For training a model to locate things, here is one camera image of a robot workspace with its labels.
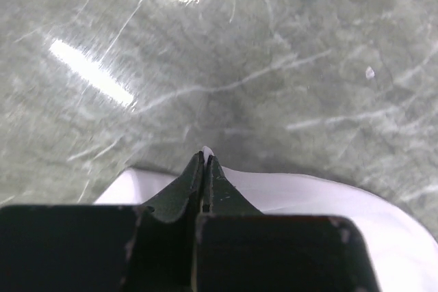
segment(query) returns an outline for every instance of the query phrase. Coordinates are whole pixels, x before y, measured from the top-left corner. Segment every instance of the marble floor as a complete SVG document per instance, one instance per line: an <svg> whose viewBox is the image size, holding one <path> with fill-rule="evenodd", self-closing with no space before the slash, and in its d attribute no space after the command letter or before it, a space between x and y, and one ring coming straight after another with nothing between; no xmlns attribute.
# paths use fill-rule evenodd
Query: marble floor
<svg viewBox="0 0 438 292"><path fill-rule="evenodd" d="M236 170L360 186L438 237L438 0L0 8L1 205L91 203L206 144Z"/></svg>

